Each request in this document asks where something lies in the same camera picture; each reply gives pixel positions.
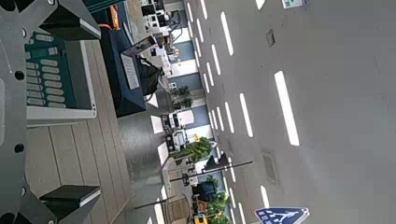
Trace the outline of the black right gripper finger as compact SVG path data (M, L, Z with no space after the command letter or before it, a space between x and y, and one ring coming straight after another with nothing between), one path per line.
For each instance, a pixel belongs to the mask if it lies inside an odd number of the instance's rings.
M83 224L100 195L98 186L63 185L39 200L56 216L57 224Z
M101 29L82 0L56 0L56 9L40 28L66 41L101 38Z

